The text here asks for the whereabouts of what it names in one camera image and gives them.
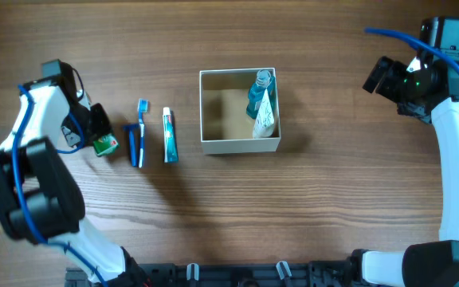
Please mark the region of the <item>green white soap box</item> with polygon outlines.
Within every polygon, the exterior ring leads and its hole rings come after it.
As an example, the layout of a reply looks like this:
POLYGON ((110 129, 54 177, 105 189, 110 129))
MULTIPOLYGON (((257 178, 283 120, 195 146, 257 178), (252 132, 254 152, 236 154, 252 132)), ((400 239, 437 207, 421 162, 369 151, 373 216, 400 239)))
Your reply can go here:
POLYGON ((93 141, 93 147, 96 156, 106 156, 113 154, 119 148, 119 142, 113 133, 101 136, 93 141))

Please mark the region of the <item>blue mouthwash bottle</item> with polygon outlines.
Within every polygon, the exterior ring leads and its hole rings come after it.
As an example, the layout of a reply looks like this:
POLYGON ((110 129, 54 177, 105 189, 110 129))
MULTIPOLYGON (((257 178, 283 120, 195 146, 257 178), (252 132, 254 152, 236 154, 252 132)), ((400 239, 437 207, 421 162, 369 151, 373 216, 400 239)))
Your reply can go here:
POLYGON ((272 107, 272 110, 275 110, 276 107, 276 78, 271 72, 267 69, 262 69, 257 72, 256 80, 249 89, 248 99, 249 103, 246 107, 246 113, 251 119, 257 118, 257 113, 261 102, 266 94, 266 91, 269 95, 269 101, 272 107))

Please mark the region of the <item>white lotion tube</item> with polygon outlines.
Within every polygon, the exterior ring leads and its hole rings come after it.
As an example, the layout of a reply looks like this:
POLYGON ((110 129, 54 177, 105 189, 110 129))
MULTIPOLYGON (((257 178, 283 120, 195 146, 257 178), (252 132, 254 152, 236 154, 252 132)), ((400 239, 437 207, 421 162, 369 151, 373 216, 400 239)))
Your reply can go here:
POLYGON ((253 138, 262 139, 270 137, 273 134, 275 123, 269 91, 266 89, 253 126, 253 138))

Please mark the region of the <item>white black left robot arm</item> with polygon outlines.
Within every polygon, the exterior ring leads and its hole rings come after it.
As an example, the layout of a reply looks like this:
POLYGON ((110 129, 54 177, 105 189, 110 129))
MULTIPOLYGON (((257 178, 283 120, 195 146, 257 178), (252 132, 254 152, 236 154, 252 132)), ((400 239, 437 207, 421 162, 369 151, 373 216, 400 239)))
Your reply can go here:
POLYGON ((60 74, 19 85, 21 109, 0 145, 0 224, 13 240, 64 254, 94 286, 149 286, 149 275, 85 216, 80 188, 54 143, 84 111, 75 81, 60 74))

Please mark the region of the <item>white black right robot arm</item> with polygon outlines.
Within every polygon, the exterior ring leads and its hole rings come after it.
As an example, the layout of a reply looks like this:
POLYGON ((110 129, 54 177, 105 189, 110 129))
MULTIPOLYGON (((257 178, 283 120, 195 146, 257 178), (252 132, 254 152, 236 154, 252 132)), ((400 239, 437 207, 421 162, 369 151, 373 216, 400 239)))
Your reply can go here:
POLYGON ((355 250, 343 283, 363 286, 459 286, 459 65, 442 59, 408 71, 381 57, 363 89, 398 106, 398 114, 432 124, 441 158, 443 207, 438 240, 403 251, 355 250))

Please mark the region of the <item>blue disposable razor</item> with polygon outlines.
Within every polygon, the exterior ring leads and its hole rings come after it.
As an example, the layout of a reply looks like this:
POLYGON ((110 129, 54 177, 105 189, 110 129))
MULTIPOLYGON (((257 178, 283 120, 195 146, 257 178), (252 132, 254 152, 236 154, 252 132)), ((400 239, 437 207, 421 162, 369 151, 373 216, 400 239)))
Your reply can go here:
POLYGON ((127 135, 129 156, 131 160, 131 165, 133 167, 138 166, 137 147, 135 139, 135 130, 138 128, 138 126, 138 124, 126 124, 123 126, 123 130, 127 135))

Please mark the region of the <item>blue white toothbrush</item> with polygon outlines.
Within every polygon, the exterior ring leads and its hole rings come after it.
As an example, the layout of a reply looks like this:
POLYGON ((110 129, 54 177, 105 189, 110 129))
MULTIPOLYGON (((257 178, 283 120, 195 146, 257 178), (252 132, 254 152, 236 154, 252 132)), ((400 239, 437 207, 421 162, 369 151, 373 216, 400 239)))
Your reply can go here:
POLYGON ((148 110, 148 100, 145 99, 139 99, 138 103, 138 124, 139 124, 139 132, 140 132, 140 138, 139 138, 139 162, 138 162, 138 167, 142 168, 143 167, 143 161, 144 161, 144 136, 145 136, 145 124, 144 124, 144 118, 143 115, 147 113, 148 110))

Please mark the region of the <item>teal toothpaste tube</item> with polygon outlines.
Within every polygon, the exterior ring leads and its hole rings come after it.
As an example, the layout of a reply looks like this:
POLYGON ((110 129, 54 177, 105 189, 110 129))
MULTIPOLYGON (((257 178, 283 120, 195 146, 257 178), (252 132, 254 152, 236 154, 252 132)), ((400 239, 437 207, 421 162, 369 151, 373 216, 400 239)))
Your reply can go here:
POLYGON ((177 163, 179 161, 178 150, 176 147, 175 128, 173 116, 169 107, 163 108, 163 135, 164 135, 164 162, 177 163))

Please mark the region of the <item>white open cardboard box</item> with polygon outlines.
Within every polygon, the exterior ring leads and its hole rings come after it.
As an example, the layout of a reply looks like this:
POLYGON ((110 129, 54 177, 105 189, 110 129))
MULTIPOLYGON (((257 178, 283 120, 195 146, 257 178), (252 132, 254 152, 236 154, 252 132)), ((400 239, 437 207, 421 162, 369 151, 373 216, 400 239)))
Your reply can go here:
POLYGON ((202 70, 199 73, 199 108, 202 151, 206 155, 275 152, 281 141, 281 122, 277 99, 275 128, 268 138, 254 139, 255 119, 246 113, 248 92, 257 72, 274 68, 202 70))

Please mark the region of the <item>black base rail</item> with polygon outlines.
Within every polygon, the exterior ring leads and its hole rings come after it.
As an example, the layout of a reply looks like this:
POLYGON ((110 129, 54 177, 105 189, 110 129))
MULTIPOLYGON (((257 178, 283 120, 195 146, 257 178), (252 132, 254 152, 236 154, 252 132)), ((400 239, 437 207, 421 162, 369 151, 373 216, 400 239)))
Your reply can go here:
POLYGON ((187 267, 175 264, 141 264, 153 286, 237 286, 245 279, 259 286, 364 286, 345 280, 344 261, 310 261, 288 265, 289 276, 281 276, 275 264, 201 265, 198 279, 187 278, 187 267))

